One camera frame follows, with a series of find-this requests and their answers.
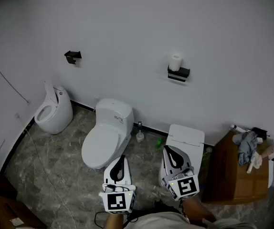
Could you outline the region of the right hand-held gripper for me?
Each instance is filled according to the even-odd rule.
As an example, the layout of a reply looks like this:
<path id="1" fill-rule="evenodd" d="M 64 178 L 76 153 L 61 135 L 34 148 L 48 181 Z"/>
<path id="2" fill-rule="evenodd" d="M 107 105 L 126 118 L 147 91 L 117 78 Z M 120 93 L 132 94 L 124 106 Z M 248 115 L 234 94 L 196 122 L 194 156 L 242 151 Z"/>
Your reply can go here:
<path id="1" fill-rule="evenodd" d="M 198 176 L 190 167 L 190 158 L 181 149 L 165 145 L 163 149 L 166 176 L 163 184 L 175 201 L 193 197 L 199 193 Z"/>

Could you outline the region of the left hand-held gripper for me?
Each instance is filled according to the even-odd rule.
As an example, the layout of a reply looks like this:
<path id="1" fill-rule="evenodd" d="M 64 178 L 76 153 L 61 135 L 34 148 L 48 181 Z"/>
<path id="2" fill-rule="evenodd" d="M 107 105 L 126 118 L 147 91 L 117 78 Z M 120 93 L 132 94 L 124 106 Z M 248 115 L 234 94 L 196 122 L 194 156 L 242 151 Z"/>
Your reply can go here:
<path id="1" fill-rule="evenodd" d="M 136 186 L 132 185 L 128 160 L 117 157 L 104 171 L 101 198 L 105 211 L 110 214 L 129 214 L 136 200 Z"/>

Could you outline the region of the white toilet paper roll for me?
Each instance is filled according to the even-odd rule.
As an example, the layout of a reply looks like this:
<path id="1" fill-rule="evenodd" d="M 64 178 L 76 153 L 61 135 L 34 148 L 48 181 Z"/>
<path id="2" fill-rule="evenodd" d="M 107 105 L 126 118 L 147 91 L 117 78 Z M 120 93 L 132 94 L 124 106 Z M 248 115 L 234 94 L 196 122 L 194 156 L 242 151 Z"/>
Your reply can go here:
<path id="1" fill-rule="evenodd" d="M 172 54 L 169 58 L 169 69 L 171 71 L 178 71 L 181 67 L 182 57 L 180 54 Z"/>

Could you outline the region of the person's left forearm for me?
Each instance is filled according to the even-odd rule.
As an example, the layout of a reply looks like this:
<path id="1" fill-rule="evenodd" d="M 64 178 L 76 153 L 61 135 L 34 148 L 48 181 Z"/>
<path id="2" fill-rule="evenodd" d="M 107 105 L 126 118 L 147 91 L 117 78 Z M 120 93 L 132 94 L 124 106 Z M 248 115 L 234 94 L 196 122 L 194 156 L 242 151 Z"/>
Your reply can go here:
<path id="1" fill-rule="evenodd" d="M 123 214 L 109 214 L 103 229 L 123 229 L 123 223 Z"/>

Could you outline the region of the person's right forearm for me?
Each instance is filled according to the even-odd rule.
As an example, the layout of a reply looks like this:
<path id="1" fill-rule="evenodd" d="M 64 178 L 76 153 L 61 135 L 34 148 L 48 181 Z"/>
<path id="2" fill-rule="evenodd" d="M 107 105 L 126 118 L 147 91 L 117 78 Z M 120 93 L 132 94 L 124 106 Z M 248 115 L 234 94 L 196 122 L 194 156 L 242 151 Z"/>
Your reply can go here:
<path id="1" fill-rule="evenodd" d="M 203 220 L 212 223 L 216 221 L 215 216 L 199 202 L 196 196 L 183 199 L 182 208 L 191 224 L 201 226 Z"/>

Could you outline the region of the white toilet with flat tank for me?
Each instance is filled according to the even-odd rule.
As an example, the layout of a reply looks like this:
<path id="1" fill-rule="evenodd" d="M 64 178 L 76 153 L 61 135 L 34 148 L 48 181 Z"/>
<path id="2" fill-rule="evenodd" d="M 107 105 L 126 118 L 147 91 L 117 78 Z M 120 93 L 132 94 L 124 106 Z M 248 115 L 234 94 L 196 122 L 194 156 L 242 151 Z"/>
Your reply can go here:
<path id="1" fill-rule="evenodd" d="M 174 146 L 185 152 L 194 168 L 194 174 L 200 171 L 205 134 L 201 130 L 172 124 L 169 128 L 166 145 Z"/>

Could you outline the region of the white toilet with round tank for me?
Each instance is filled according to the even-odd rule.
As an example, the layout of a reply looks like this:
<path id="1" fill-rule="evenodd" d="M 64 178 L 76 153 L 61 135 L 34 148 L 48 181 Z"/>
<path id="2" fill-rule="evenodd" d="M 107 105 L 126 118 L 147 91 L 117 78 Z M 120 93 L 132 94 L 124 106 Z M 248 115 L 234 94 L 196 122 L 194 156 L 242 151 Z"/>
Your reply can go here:
<path id="1" fill-rule="evenodd" d="M 134 126 L 133 108 L 116 99 L 103 98 L 95 107 L 96 123 L 82 145 L 87 167 L 107 167 L 126 149 Z"/>

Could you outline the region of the white egg-shaped toilet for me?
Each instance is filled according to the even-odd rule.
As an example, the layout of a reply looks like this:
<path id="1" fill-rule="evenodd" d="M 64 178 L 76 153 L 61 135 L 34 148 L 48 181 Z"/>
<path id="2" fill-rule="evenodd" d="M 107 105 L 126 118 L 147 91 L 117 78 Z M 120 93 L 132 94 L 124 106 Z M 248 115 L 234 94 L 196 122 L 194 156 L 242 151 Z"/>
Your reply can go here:
<path id="1" fill-rule="evenodd" d="M 62 132 L 73 119 L 73 109 L 67 91 L 61 86 L 44 83 L 46 97 L 36 111 L 34 120 L 45 132 L 55 135 Z"/>

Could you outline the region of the brown cardboard box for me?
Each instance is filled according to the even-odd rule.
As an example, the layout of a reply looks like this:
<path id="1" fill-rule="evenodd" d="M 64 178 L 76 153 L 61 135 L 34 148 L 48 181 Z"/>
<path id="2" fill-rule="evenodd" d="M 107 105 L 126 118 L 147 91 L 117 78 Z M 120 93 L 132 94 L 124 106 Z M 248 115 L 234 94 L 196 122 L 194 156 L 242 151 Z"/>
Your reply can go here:
<path id="1" fill-rule="evenodd" d="M 268 196 L 269 159 L 259 169 L 247 173 L 248 165 L 238 163 L 238 146 L 229 131 L 213 148 L 201 201 L 208 204 L 236 205 Z"/>

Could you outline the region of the person's grey clothing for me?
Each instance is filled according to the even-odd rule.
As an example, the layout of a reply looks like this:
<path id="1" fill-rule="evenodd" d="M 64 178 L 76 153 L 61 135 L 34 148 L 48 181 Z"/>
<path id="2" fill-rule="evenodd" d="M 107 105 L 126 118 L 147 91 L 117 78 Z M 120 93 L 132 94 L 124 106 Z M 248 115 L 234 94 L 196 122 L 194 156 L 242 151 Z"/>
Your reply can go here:
<path id="1" fill-rule="evenodd" d="M 129 222 L 124 229 L 257 229 L 252 223 L 237 219 L 220 219 L 215 222 L 202 220 L 202 225 L 193 225 L 183 215 L 175 212 L 152 213 Z"/>

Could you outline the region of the grey crumpled cloth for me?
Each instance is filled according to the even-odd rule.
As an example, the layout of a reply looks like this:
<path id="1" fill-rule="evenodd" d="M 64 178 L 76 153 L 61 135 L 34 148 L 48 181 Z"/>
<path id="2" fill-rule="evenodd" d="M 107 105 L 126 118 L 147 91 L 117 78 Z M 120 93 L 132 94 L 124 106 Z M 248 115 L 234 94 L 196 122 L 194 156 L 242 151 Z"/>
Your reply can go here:
<path id="1" fill-rule="evenodd" d="M 258 140 L 254 131 L 235 134 L 232 141 L 238 146 L 238 163 L 241 166 L 248 164 L 256 152 Z"/>

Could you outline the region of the clear white bottle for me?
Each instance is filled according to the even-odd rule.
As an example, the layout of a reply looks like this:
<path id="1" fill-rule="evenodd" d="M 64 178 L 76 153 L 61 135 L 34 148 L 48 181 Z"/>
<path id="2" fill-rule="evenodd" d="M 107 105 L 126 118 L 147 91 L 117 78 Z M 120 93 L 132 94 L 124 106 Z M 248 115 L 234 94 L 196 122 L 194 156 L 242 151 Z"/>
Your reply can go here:
<path id="1" fill-rule="evenodd" d="M 233 130 L 233 131 L 236 131 L 238 133 L 245 133 L 245 132 L 247 132 L 247 130 L 245 130 L 245 129 L 237 126 L 237 125 L 234 125 L 234 124 L 230 125 L 230 129 Z"/>

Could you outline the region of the cream rolled cloth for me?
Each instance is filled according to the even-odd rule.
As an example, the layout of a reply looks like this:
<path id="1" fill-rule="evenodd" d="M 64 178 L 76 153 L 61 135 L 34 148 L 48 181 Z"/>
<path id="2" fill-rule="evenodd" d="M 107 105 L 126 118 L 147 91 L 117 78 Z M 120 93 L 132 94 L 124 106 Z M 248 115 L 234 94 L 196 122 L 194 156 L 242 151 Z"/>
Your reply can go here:
<path id="1" fill-rule="evenodd" d="M 260 166 L 262 165 L 262 161 L 263 161 L 262 156 L 258 154 L 257 152 L 255 152 L 251 158 L 250 164 L 247 169 L 247 173 L 250 174 L 253 168 L 259 169 Z"/>

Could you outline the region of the dark brown box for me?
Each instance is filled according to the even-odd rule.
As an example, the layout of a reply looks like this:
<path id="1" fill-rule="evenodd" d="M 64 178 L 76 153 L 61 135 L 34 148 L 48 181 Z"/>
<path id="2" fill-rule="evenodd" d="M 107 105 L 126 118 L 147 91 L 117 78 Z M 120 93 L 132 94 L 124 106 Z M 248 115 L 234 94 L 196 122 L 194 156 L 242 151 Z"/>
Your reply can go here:
<path id="1" fill-rule="evenodd" d="M 31 210 L 17 200 L 17 190 L 0 174 L 0 229 L 47 229 Z"/>

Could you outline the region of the black wall paper holder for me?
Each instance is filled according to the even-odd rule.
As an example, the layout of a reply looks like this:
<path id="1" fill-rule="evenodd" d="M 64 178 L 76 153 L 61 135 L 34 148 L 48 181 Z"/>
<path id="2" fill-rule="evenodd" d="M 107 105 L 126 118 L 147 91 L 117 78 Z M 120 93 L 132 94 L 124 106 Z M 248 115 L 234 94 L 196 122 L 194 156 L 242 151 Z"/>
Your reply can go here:
<path id="1" fill-rule="evenodd" d="M 78 52 L 68 51 L 64 54 L 64 56 L 66 57 L 66 60 L 69 64 L 74 64 L 74 65 L 76 65 L 77 59 L 78 60 L 82 59 L 80 51 Z"/>

